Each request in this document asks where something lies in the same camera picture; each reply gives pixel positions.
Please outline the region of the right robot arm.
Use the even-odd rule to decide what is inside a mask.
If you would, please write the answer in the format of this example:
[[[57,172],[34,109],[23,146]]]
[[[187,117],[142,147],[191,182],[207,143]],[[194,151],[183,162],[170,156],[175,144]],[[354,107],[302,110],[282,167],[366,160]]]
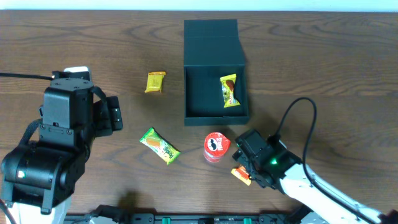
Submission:
[[[347,196],[289,151],[278,134],[265,139],[252,129],[238,136],[236,144],[233,159],[251,180],[298,200],[328,223],[397,223],[397,210],[383,214]]]

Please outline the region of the yellow chocolate bar wrapper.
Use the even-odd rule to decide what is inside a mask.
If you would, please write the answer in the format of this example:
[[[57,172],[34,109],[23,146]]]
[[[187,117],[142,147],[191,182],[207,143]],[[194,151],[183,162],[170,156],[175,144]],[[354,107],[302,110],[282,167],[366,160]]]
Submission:
[[[240,102],[234,96],[236,74],[230,74],[220,78],[224,108],[239,106]]]

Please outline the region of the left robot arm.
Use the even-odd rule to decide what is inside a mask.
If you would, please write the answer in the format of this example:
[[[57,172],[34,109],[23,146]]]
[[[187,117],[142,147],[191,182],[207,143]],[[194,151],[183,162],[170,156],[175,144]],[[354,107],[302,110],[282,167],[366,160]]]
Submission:
[[[8,223],[63,223],[96,138],[123,128],[119,100],[95,86],[88,67],[54,71],[39,119],[1,162]]]

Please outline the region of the green yellow snack packet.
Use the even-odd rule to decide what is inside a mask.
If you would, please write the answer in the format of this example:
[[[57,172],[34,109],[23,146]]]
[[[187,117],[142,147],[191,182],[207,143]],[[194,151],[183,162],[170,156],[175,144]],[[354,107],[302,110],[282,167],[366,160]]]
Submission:
[[[180,151],[159,135],[154,128],[150,128],[141,137],[140,142],[153,150],[167,165],[173,163],[180,155]]]

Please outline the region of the small yellow snack packet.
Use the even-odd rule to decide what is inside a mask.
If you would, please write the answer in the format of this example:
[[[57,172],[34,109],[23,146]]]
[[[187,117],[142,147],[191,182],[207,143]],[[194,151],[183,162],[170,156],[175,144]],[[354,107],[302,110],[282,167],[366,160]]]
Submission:
[[[166,76],[165,71],[149,72],[145,93],[162,91],[163,79]]]

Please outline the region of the yellow orange biscuit packet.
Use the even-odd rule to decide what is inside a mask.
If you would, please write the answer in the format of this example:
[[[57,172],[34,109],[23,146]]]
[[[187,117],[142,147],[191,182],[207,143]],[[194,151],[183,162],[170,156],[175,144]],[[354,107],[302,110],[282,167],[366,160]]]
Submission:
[[[252,180],[249,173],[244,168],[244,166],[239,165],[237,168],[231,170],[231,173],[238,178],[240,181],[244,182],[247,186],[250,186]]]

